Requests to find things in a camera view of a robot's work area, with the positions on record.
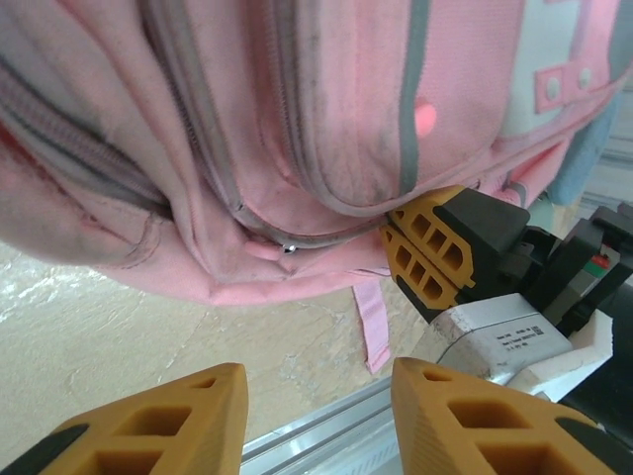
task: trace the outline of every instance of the beige textured wall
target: beige textured wall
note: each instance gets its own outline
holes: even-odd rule
[[[425,323],[390,282],[384,294],[393,353],[409,354]],[[214,309],[0,244],[0,467],[76,414],[223,361],[246,365],[256,437],[374,379],[360,332],[347,290]]]

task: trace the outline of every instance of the pink backpack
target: pink backpack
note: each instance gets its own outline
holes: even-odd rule
[[[138,3],[0,0],[0,238],[213,305],[384,275],[433,188],[528,206],[631,67],[631,1]]]

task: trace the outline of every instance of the sticker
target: sticker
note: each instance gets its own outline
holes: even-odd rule
[[[500,334],[496,336],[496,339],[507,351],[515,351],[529,346],[531,342],[535,341],[535,338],[544,334],[545,332],[543,332],[538,325],[535,325],[534,327],[524,327],[519,330]]]

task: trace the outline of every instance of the backpack zipper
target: backpack zipper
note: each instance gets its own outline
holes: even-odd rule
[[[169,202],[115,146],[55,109],[0,56],[0,119],[34,157],[105,196],[168,218]],[[52,149],[39,153],[37,149]]]
[[[140,7],[149,42],[163,67],[177,102],[182,123],[189,133],[194,158],[216,196],[243,226],[280,244],[285,253],[291,253],[298,248],[319,248],[345,242],[371,231],[382,223],[383,217],[379,217],[348,232],[324,236],[302,236],[279,230],[248,209],[238,192],[231,191],[231,189],[236,190],[237,185],[234,183],[230,170],[231,165],[227,156],[229,151],[218,120],[214,98],[205,83],[198,59],[193,56],[196,46],[188,26],[189,19],[185,7],[180,2],[169,0],[142,1]],[[274,49],[275,37],[269,36],[267,40],[269,49]],[[269,59],[280,60],[280,56],[271,55]],[[289,95],[285,92],[284,81],[279,81],[278,86],[280,117],[284,125],[288,126],[285,127],[288,130],[294,115],[285,105]],[[298,151],[293,148],[296,134],[286,133],[286,135],[286,150],[293,157],[290,160],[291,163],[296,165],[297,161],[294,157]]]

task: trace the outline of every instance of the pink strap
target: pink strap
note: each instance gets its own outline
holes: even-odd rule
[[[391,357],[389,322],[383,292],[378,279],[356,284],[352,290],[363,323],[363,336],[367,346],[367,367],[369,372],[374,374]]]

